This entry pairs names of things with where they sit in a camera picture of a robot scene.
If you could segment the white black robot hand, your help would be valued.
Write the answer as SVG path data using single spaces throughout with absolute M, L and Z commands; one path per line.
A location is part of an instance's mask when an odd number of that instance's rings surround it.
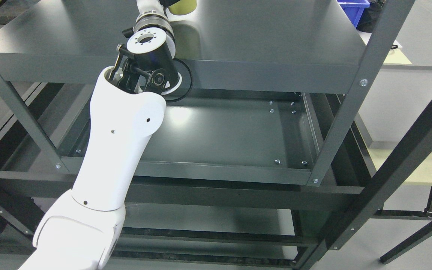
M 165 10 L 178 3 L 179 0 L 137 0 L 137 8 L 139 13 L 155 11 L 156 13 L 164 14 Z

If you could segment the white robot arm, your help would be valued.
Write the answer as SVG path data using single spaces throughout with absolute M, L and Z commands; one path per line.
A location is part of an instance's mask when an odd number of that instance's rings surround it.
M 173 29 L 151 9 L 125 30 L 115 65 L 99 74 L 90 100 L 90 136 L 73 187 L 48 209 L 21 270 L 101 270 L 125 222 L 125 197 L 166 113 L 164 95 L 182 82 Z

